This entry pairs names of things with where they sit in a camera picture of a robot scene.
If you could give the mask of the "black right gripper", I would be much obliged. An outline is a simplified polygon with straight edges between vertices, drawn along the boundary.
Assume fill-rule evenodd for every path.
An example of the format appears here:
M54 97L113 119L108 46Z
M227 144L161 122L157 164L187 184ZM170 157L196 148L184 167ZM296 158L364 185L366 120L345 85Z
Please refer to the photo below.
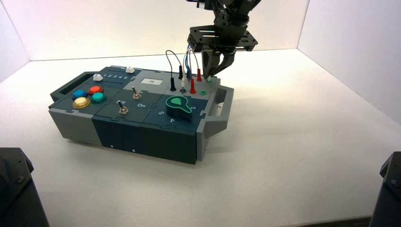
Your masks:
M195 52L202 52L203 76L215 76L232 65L235 52L206 52L211 50L251 51L258 44L256 38L247 31L248 16L218 14L214 24L190 28L188 45Z

